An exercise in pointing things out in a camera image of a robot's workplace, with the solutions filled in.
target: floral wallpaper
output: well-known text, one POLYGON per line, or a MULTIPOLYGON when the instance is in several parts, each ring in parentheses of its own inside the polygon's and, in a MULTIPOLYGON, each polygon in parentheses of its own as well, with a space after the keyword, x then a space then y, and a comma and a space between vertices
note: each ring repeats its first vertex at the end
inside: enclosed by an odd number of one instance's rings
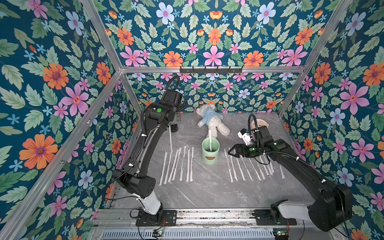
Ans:
MULTIPOLYGON (((126 66, 298 66, 338 1, 96 2, 126 66)), ((328 56, 324 49, 322 56, 328 56)))
MULTIPOLYGON (((114 68, 80 2, 0 3, 0 227, 108 83, 114 68)), ((18 237, 86 239, 136 115, 119 83, 18 237)))
POLYGON ((293 73, 133 73, 128 79, 142 108, 164 93, 167 82, 180 77, 177 91, 187 98, 185 111, 194 112, 201 104, 215 104, 217 111, 277 112, 297 78, 293 73))
POLYGON ((384 237, 383 1, 354 1, 285 113, 301 157, 353 192, 354 240, 384 237))

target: marble surface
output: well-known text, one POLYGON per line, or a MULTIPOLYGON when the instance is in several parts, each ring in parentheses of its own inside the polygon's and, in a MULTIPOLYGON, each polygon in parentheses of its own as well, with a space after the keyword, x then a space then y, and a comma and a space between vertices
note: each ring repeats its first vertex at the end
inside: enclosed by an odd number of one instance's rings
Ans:
MULTIPOLYGON (((256 114, 256 117, 265 120, 269 124, 269 131, 274 139, 281 138, 290 144, 292 143, 277 114, 256 114)), ((265 180, 259 181, 250 161, 244 159, 253 178, 252 182, 245 170, 243 162, 239 159, 246 179, 246 181, 243 181, 236 158, 233 158, 238 181, 234 179, 231 183, 224 148, 228 150, 236 143, 243 143, 242 139, 237 136, 237 133, 241 129, 247 128, 248 114, 224 114, 222 122, 229 127, 231 133, 227 137, 218 134, 217 139, 220 142, 220 153, 218 161, 214 165, 207 165, 201 159, 201 143, 208 133, 208 127, 206 125, 201 128, 198 127, 197 123, 200 120, 201 117, 197 114, 183 113, 181 115, 182 123, 179 124, 179 130, 176 133, 172 133, 172 146, 174 151, 172 153, 170 170, 176 149, 179 147, 182 148, 174 181, 158 186, 163 166, 164 151, 168 151, 166 168, 168 165, 170 151, 168 132, 162 135, 152 156, 148 176, 156 178, 157 183, 154 191, 165 208, 269 207, 270 204, 281 199, 300 202, 313 201, 313 198, 304 186, 284 168, 285 179, 281 178, 279 164, 274 161, 272 164, 275 173, 271 177, 266 175, 263 166, 260 165, 265 175, 265 180), (187 157, 184 162, 183 181, 179 181, 184 146, 191 148, 191 150, 192 147, 194 147, 193 182, 186 182, 187 157)), ((253 160, 253 164, 261 177, 255 160, 253 160)), ((115 198, 129 195, 125 189, 120 188, 115 198)), ((119 209, 139 206, 139 202, 133 198, 117 200, 112 204, 112 208, 119 209)))

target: vent grille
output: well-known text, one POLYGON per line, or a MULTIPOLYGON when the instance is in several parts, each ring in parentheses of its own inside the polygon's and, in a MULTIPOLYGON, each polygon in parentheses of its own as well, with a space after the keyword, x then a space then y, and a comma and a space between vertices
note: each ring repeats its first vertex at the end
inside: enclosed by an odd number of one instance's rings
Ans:
MULTIPOLYGON (((141 236, 145 239, 151 237, 152 229, 140 230, 141 236)), ((274 239, 272 229, 251 229, 251 228, 220 228, 220 229, 166 229, 161 239, 201 239, 201 238, 233 238, 233 239, 274 239)), ((117 239, 140 239, 137 229, 114 229, 104 230, 102 240, 117 239)))

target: white teddy bear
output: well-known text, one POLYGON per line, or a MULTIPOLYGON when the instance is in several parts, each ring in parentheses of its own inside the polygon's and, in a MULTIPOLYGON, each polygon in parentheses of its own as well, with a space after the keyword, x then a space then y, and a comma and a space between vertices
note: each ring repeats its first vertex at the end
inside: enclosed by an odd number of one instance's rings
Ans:
POLYGON ((223 115, 215 112, 215 105, 205 104, 200 108, 197 108, 196 113, 203 117, 197 125, 202 127, 206 124, 208 126, 208 130, 211 130, 212 137, 217 137, 217 130, 224 136, 229 135, 229 128, 221 122, 223 115))

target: green cup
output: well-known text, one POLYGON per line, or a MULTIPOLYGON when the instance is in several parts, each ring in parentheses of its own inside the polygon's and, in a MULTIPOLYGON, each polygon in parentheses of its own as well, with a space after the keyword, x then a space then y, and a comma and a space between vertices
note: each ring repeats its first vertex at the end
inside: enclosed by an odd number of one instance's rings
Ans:
POLYGON ((210 148, 209 148, 209 138, 208 137, 206 139, 204 139, 204 141, 201 145, 202 145, 202 149, 203 149, 203 151, 202 151, 203 152, 203 154, 202 154, 203 161, 206 164, 215 164, 217 162, 218 151, 220 149, 220 143, 218 142, 218 140, 216 138, 212 138, 212 152, 210 151, 210 148))

